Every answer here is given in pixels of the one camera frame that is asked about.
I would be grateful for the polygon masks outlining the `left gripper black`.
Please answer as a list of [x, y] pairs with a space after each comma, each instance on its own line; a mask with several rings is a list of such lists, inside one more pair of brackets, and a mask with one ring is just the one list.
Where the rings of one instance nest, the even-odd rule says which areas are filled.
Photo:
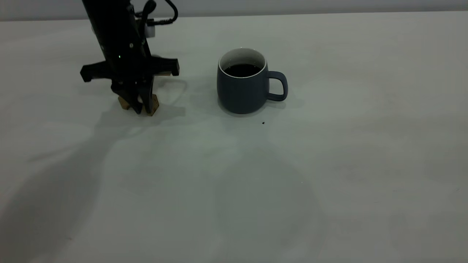
[[104, 61], [84, 65], [80, 75], [84, 82], [94, 79], [112, 80], [112, 92], [118, 95], [118, 101], [124, 110], [133, 109], [141, 114], [142, 108], [147, 115], [154, 115], [153, 81], [156, 75], [179, 76], [180, 66], [175, 58], [163, 58], [156, 55], [143, 56], [129, 53], [103, 52]]

